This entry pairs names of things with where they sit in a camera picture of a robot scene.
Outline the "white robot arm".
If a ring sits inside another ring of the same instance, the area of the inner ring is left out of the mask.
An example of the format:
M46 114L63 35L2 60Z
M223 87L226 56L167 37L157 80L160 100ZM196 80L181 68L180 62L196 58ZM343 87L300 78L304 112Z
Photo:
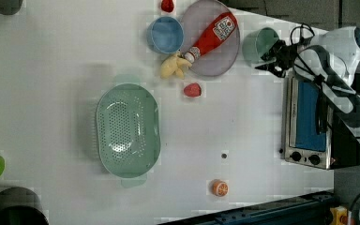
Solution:
M347 26L310 37L300 37L289 45L278 40L262 56L267 62L257 66L283 78L289 69L295 79L312 83L324 104L345 124L360 143L360 95L352 89L360 63L360 28Z

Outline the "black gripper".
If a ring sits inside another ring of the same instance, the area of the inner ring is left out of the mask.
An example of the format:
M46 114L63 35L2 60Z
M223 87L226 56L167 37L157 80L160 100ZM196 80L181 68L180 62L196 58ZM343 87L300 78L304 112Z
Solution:
M286 71L293 67L297 54L296 44L287 45L284 40L278 40L271 49L261 56L263 61L272 61L275 59L276 61L257 66L256 69L275 71L274 74L277 77L284 78L286 76Z

